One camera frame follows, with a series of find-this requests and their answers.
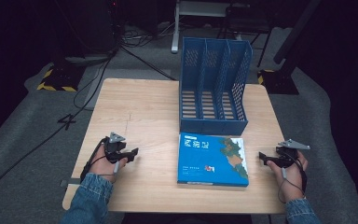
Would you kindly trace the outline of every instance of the blue file organizer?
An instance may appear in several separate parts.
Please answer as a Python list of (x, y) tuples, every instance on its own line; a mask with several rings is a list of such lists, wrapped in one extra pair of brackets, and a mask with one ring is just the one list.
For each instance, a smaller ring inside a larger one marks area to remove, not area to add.
[(248, 41), (183, 38), (181, 132), (242, 134), (248, 123), (242, 96), (252, 54)]

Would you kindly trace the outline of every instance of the book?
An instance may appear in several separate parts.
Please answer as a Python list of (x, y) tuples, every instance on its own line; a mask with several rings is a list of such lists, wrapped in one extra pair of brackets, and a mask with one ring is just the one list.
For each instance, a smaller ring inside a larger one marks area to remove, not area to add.
[(180, 133), (177, 183), (247, 187), (243, 139)]

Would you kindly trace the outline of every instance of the book cover illustration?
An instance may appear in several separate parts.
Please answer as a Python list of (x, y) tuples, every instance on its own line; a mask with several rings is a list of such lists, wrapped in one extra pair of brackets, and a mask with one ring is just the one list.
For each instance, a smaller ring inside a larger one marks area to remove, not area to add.
[(242, 138), (181, 133), (179, 141), (179, 184), (249, 185)]

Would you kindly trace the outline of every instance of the wooden table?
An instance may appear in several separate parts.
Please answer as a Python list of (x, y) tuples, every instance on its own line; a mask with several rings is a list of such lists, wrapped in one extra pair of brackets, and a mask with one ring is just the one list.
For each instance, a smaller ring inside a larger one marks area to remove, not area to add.
[[(120, 170), (109, 210), (116, 212), (282, 214), (273, 173), (258, 151), (274, 156), (282, 131), (265, 88), (246, 85), (249, 123), (242, 138), (250, 184), (247, 188), (178, 185), (179, 82), (108, 78), (103, 83), (72, 178), (79, 178), (98, 142), (111, 132), (139, 148), (135, 161)], [(68, 209), (78, 185), (63, 199)]]

